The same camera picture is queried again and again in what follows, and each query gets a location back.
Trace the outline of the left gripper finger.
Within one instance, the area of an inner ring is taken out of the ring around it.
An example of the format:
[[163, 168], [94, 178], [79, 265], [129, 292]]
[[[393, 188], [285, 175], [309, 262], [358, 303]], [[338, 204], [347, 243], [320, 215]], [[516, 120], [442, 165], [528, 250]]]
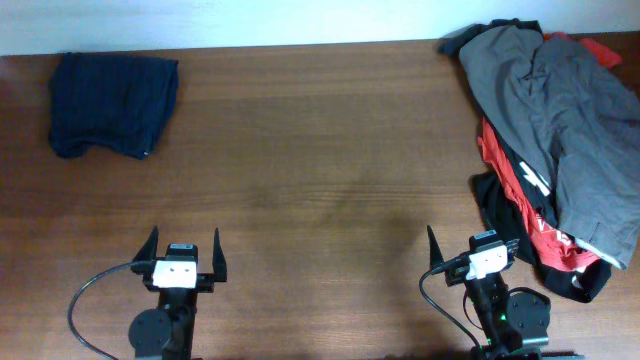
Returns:
[[221, 247], [221, 239], [219, 229], [214, 232], [213, 251], [212, 251], [212, 269], [214, 282], [226, 282], [228, 279], [228, 270], [226, 258]]
[[154, 261], [157, 255], [157, 246], [159, 240], [159, 229], [154, 226], [148, 239], [144, 245], [138, 250], [133, 258], [134, 262], [140, 261]]

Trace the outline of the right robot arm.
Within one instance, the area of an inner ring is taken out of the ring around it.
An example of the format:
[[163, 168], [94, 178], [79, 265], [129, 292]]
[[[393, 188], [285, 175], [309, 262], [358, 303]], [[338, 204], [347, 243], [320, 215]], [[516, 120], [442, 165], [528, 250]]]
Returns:
[[[472, 359], [541, 359], [541, 348], [549, 343], [550, 299], [527, 288], [510, 288], [502, 272], [515, 260], [519, 241], [503, 240], [490, 230], [469, 238], [469, 250], [446, 260], [432, 228], [429, 239], [429, 270], [419, 280], [424, 299], [473, 342]], [[425, 280], [442, 274], [449, 287], [465, 287], [487, 343], [481, 344], [468, 328], [446, 312], [427, 294]]]

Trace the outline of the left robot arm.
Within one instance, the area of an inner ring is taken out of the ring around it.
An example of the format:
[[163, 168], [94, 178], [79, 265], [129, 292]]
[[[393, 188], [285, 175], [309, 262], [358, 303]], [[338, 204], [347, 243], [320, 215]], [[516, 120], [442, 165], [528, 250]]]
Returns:
[[128, 338], [136, 359], [184, 359], [192, 354], [197, 299], [227, 281], [227, 264], [214, 232], [212, 271], [200, 273], [198, 247], [172, 243], [163, 257], [157, 255], [159, 230], [154, 228], [133, 258], [131, 271], [143, 285], [158, 294], [156, 307], [139, 313], [131, 322]]

